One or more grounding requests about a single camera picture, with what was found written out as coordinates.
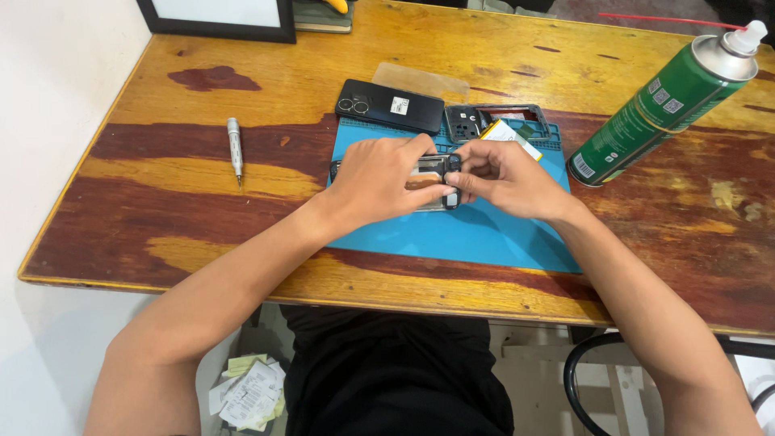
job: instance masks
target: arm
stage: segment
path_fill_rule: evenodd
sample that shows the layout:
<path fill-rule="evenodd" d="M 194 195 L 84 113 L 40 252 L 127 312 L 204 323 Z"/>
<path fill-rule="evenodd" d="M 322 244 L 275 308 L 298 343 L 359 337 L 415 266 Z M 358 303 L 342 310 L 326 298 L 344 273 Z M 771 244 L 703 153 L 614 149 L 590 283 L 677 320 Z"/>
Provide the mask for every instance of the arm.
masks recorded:
<path fill-rule="evenodd" d="M 546 221 L 563 238 L 662 396 L 667 434 L 762 434 L 746 392 L 705 322 L 517 143 L 471 141 L 461 201 L 484 197 Z"/>
<path fill-rule="evenodd" d="M 85 434 L 200 434 L 195 378 L 205 353 L 331 240 L 454 190 L 404 189 L 417 159 L 435 152 L 427 135 L 351 145 L 329 189 L 154 300 L 109 345 Z"/>

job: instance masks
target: red straw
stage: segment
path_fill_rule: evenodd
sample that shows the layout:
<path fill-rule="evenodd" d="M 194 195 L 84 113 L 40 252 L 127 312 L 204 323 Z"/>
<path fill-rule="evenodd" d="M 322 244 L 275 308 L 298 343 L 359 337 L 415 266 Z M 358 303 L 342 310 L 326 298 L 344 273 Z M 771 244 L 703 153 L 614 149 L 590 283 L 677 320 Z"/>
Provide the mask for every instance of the red straw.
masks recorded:
<path fill-rule="evenodd" d="M 599 16 L 609 16 L 611 18 L 634 18 L 634 19 L 651 19 L 655 21 L 674 21 L 674 22 L 690 22 L 692 24 L 702 24 L 704 26 L 716 26 L 716 27 L 725 27 L 726 29 L 738 29 L 738 30 L 745 30 L 746 27 L 744 26 L 735 26 L 733 24 L 724 24 L 723 22 L 710 22 L 710 21 L 701 21 L 699 19 L 685 19 L 685 18 L 666 18 L 661 16 L 627 16 L 622 14 L 609 14 L 607 12 L 600 12 L 598 13 Z"/>

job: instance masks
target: wooden table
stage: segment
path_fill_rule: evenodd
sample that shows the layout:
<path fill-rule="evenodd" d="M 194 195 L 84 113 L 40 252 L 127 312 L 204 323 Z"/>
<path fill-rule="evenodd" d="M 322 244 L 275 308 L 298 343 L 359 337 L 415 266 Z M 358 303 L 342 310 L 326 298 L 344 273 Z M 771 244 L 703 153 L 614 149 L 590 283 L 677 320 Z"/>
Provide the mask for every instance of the wooden table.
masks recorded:
<path fill-rule="evenodd" d="M 380 62 L 531 102 L 570 153 L 690 36 L 379 0 L 298 44 L 154 35 L 24 260 L 27 282 L 163 292 L 326 185 L 346 78 Z M 716 330 L 775 335 L 775 53 L 742 91 L 586 204 Z M 226 119 L 243 126 L 244 193 Z M 224 289 L 224 298 L 228 298 Z M 580 275 L 325 248 L 270 297 L 607 325 Z"/>

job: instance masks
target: aerosol can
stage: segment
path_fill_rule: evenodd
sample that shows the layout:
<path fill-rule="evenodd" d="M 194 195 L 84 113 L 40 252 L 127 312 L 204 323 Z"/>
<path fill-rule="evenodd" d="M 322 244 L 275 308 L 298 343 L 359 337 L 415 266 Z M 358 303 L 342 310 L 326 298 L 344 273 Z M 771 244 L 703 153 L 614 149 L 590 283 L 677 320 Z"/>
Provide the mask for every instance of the aerosol can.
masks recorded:
<path fill-rule="evenodd" d="M 754 76 L 753 55 L 764 23 L 724 36 L 698 36 L 640 88 L 570 156 L 568 170 L 587 186 L 602 186 L 680 133 Z"/>

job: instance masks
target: left hand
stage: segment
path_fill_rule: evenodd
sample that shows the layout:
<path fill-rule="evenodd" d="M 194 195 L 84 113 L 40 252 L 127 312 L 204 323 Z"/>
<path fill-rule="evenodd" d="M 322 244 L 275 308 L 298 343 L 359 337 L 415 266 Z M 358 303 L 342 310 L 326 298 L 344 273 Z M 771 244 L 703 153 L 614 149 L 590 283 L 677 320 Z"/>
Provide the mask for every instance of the left hand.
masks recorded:
<path fill-rule="evenodd" d="M 436 154 L 436 146 L 426 134 L 358 141 L 347 148 L 336 179 L 318 196 L 325 197 L 330 216 L 341 220 L 339 224 L 347 232 L 414 212 L 427 202 L 455 192 L 455 188 L 444 184 L 416 191 L 404 188 L 423 154 Z"/>

